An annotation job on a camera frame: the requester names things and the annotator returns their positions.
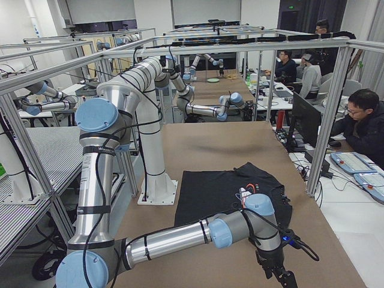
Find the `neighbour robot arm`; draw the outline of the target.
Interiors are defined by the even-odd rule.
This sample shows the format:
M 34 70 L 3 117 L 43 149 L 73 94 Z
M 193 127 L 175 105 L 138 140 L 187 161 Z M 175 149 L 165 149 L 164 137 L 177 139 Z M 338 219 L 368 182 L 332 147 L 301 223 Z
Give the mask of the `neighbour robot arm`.
M 40 81 L 25 87 L 30 93 L 24 97 L 16 99 L 16 106 L 30 115 L 38 115 L 44 111 L 64 111 L 75 108 L 78 101 L 75 95 L 67 95 L 66 93 L 50 87 L 47 82 Z M 45 97 L 42 102 L 30 102 L 27 97 L 30 94 L 43 95 Z

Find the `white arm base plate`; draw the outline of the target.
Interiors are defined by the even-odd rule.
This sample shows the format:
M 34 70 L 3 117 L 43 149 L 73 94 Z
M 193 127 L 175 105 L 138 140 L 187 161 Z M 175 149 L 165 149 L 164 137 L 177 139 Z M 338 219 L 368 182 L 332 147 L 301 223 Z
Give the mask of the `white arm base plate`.
M 137 200 L 138 205 L 174 205 L 178 182 L 176 180 L 165 179 L 148 180 L 147 190 L 145 190 L 145 181 L 141 186 L 141 193 Z

